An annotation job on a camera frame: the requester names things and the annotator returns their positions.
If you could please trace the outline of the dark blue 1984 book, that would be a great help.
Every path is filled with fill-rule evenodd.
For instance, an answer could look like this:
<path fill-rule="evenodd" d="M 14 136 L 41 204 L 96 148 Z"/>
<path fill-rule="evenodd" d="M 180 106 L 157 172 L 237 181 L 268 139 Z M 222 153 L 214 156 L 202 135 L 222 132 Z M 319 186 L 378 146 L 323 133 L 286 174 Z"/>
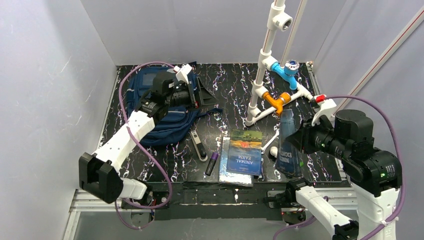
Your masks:
<path fill-rule="evenodd" d="M 297 131 L 294 114 L 291 109 L 284 109 L 280 116 L 276 169 L 288 178 L 303 176 L 299 151 L 287 140 Z"/>

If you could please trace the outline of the navy blue student backpack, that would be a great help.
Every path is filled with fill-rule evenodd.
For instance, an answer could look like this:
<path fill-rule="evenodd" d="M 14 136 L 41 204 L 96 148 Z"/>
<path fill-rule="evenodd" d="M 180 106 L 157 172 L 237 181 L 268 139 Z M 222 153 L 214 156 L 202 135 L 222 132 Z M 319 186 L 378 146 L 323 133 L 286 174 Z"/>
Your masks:
<path fill-rule="evenodd" d="M 149 66 L 142 68 L 129 81 L 129 89 L 132 92 L 126 94 L 126 115 L 129 117 L 135 111 L 145 109 L 145 103 L 151 100 L 151 86 L 153 79 L 159 72 L 174 73 L 165 66 Z M 191 129 L 196 119 L 205 116 L 196 100 L 197 86 L 194 73 L 188 74 L 188 80 L 194 88 L 195 109 L 184 106 L 169 107 L 165 115 L 157 117 L 155 127 L 141 140 L 143 146 L 154 147 L 178 143 Z"/>

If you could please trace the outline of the Animal Farm book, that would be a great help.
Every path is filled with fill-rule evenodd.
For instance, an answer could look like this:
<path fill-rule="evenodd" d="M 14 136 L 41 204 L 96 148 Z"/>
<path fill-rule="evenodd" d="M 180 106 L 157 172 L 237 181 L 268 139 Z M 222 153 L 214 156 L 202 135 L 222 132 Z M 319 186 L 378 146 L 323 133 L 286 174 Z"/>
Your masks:
<path fill-rule="evenodd" d="M 235 129 L 230 134 L 226 170 L 230 173 L 260 176 L 263 133 Z"/>

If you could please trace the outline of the blue book underneath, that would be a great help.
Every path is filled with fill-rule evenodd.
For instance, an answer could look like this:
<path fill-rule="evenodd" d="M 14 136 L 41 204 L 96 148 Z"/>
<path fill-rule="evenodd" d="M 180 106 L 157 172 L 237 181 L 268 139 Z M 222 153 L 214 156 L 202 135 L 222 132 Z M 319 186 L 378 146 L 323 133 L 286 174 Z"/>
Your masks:
<path fill-rule="evenodd" d="M 219 160 L 218 182 L 221 184 L 252 187 L 253 176 L 248 174 L 233 173 L 227 171 L 228 152 L 230 148 L 230 138 L 224 136 L 222 138 L 222 146 Z"/>

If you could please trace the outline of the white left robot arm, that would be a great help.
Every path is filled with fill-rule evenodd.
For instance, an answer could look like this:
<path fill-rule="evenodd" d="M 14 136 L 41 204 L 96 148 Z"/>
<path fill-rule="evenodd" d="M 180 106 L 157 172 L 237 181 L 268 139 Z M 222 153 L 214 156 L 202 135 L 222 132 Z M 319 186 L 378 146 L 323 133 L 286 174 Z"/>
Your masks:
<path fill-rule="evenodd" d="M 120 177 L 122 164 L 135 147 L 162 122 L 171 108 L 183 107 L 198 114 L 218 100 L 204 88 L 199 77 L 162 71 L 143 92 L 131 114 L 124 114 L 125 124 L 94 153 L 83 153 L 78 160 L 79 186 L 105 203 L 117 199 L 141 200 L 148 186 L 136 179 Z"/>

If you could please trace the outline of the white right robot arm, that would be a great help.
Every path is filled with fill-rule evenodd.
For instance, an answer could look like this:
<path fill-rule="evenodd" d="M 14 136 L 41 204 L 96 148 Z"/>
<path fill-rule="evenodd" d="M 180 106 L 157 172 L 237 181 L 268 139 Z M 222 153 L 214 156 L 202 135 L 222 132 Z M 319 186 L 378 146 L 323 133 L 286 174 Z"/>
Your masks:
<path fill-rule="evenodd" d="M 374 147 L 373 121 L 360 110 L 344 109 L 331 123 L 326 116 L 318 124 L 303 120 L 299 129 L 286 130 L 283 142 L 304 154 L 323 152 L 342 161 L 356 194 L 358 220 L 335 209 L 311 182 L 291 180 L 282 193 L 266 197 L 280 208 L 305 207 L 333 240 L 394 240 L 396 217 L 401 207 L 402 165 L 397 156 Z"/>

